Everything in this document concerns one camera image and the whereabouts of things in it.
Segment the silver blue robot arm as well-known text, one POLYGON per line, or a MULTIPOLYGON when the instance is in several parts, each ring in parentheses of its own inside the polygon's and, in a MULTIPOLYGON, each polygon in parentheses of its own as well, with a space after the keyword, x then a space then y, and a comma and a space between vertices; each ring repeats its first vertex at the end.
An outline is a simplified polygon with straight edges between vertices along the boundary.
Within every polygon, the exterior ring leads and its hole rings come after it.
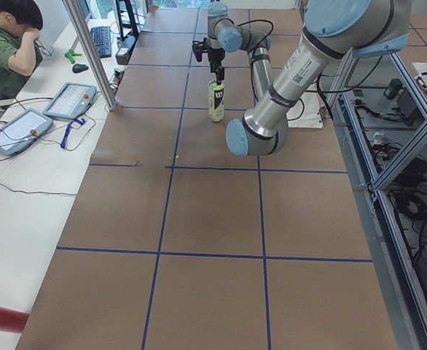
POLYGON ((230 121, 226 142, 237 156, 270 155, 288 137, 287 112, 332 61, 347 52, 356 58, 382 56, 407 45, 411 1, 309 1, 299 45, 277 77, 270 72, 270 41, 262 32, 241 28, 227 5, 208 5, 206 44, 223 53, 243 50, 256 72, 257 103, 230 121))

